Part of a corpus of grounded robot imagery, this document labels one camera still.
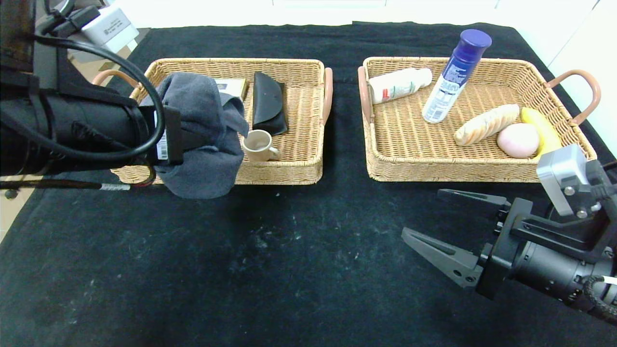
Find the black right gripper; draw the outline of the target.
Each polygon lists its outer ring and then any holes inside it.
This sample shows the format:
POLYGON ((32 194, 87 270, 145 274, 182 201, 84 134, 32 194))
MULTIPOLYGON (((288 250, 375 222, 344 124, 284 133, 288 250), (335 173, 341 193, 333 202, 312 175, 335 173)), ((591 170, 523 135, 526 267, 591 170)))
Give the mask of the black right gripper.
POLYGON ((493 299, 503 282, 516 280, 560 301, 581 301, 583 280, 595 270, 595 215, 585 219, 533 214, 530 200, 455 189, 438 198, 466 207, 494 224, 495 244, 474 254, 408 227, 403 241, 462 288, 493 299))

